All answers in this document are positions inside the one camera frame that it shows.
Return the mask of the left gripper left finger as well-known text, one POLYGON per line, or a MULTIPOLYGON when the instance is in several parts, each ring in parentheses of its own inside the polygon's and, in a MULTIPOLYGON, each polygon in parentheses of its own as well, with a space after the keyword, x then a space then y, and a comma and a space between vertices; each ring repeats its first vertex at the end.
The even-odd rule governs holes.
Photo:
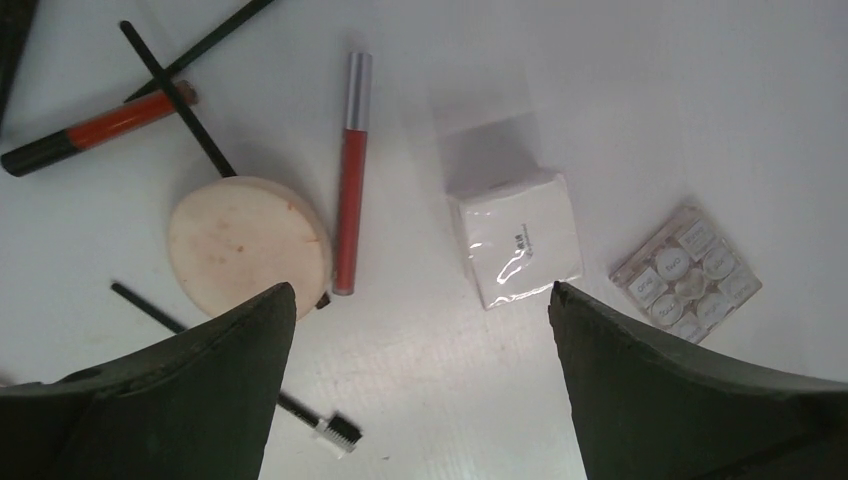
POLYGON ((296 324, 275 285, 183 333, 1 391, 5 479, 255 479, 296 324))

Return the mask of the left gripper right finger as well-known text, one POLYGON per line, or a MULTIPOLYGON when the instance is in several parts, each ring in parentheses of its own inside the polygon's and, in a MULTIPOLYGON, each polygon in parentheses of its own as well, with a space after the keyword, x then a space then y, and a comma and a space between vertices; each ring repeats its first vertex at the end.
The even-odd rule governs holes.
POLYGON ((847 386, 740 361, 558 282, 548 308, 591 479, 843 479, 847 386))

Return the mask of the round beige powder puff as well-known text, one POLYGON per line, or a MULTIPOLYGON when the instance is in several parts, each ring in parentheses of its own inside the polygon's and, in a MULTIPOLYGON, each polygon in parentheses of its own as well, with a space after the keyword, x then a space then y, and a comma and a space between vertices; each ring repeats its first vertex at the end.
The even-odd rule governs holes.
POLYGON ((233 176, 188 194, 171 213, 167 247, 178 284, 210 317, 278 283, 293 288, 297 318, 327 302, 327 229, 306 200, 274 181, 233 176))

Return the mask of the white cube container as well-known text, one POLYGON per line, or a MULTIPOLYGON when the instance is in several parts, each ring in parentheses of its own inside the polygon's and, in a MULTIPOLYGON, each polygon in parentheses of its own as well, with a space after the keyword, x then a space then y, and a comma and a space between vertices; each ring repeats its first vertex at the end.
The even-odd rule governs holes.
POLYGON ((491 310, 583 275, 583 256, 565 176, 539 169, 449 197, 465 268, 491 310))

